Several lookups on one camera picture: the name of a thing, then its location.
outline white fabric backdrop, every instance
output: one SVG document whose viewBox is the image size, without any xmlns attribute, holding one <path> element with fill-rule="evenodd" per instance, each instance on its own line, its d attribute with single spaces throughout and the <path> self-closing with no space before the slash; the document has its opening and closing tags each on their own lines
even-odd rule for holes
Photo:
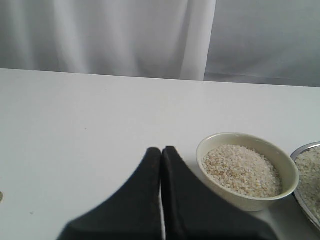
<svg viewBox="0 0 320 240">
<path fill-rule="evenodd" d="M 0 68 L 203 80 L 216 0 L 0 0 Z"/>
<path fill-rule="evenodd" d="M 218 0 L 205 79 L 320 87 L 320 1 Z"/>
</svg>

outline tabletop surface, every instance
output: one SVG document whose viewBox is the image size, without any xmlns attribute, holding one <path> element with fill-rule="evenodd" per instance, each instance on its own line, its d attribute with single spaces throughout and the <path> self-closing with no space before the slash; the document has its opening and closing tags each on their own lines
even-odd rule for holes
<svg viewBox="0 0 320 240">
<path fill-rule="evenodd" d="M 241 132 L 287 154 L 320 141 L 320 88 L 0 69 L 0 239 L 54 240 L 110 197 L 148 147 L 198 176 L 208 135 Z M 261 212 L 280 240 L 316 240 L 292 196 Z"/>
</svg>

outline black rubber pad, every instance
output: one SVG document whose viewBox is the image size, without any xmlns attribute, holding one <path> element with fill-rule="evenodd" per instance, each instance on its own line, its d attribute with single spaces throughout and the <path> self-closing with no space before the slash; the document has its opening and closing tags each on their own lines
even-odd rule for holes
<svg viewBox="0 0 320 240">
<path fill-rule="evenodd" d="M 266 223 L 208 189 L 172 146 L 162 153 L 160 174 L 167 240 L 277 240 Z"/>
<path fill-rule="evenodd" d="M 59 240 L 161 240 L 161 152 L 149 148 L 129 180 L 100 206 L 71 221 Z"/>
</svg>

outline rice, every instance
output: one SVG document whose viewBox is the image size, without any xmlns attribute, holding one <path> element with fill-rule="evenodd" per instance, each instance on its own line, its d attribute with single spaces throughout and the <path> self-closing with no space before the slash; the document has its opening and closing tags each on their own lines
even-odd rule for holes
<svg viewBox="0 0 320 240">
<path fill-rule="evenodd" d="M 256 198 L 275 197 L 282 182 L 272 163 L 244 146 L 222 145 L 203 158 L 205 171 L 223 187 Z"/>
<path fill-rule="evenodd" d="M 300 175 L 297 189 L 304 203 L 320 221 L 320 146 L 300 154 L 295 163 Z"/>
</svg>

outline cream ceramic bowl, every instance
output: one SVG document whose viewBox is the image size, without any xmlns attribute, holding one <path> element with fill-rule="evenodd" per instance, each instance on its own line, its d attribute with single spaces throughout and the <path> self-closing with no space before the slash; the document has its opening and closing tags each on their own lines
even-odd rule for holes
<svg viewBox="0 0 320 240">
<path fill-rule="evenodd" d="M 255 149 L 264 155 L 275 166 L 282 180 L 282 193 L 274 197 L 250 197 L 239 194 L 217 183 L 205 171 L 203 159 L 212 149 L 221 145 L 239 145 Z M 204 139 L 196 150 L 197 163 L 204 175 L 205 184 L 220 197 L 247 212 L 256 212 L 269 207 L 279 199 L 292 194 L 299 183 L 299 172 L 294 161 L 277 146 L 244 133 L 224 132 L 218 133 Z"/>
</svg>

